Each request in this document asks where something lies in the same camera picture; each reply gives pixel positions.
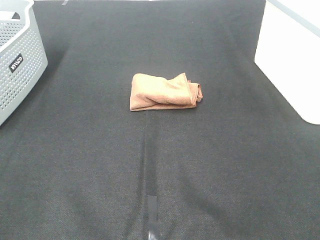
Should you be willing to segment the black table cloth mat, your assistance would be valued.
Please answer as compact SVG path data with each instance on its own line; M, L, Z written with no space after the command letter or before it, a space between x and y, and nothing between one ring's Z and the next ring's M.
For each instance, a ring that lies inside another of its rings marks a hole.
M48 66L0 128L3 240L317 240L320 128L254 64L262 0L37 1ZM201 85L130 111L133 76Z

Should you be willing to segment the grey perforated plastic basket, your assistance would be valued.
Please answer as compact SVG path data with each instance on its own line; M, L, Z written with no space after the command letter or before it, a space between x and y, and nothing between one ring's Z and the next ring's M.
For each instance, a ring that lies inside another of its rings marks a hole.
M0 2L0 122L29 94L48 66L32 0Z

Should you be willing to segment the white woven-pattern storage bin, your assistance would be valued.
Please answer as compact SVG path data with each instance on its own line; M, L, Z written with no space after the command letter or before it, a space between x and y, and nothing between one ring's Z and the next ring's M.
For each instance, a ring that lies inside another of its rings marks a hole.
M318 0L267 0L254 62L304 121L319 125Z

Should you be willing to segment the brown microfibre towel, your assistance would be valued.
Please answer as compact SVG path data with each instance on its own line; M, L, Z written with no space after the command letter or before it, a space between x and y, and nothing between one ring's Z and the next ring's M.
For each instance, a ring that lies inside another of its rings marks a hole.
M181 73L173 79L136 73L131 81L129 109L145 110L191 109L203 99L201 85Z

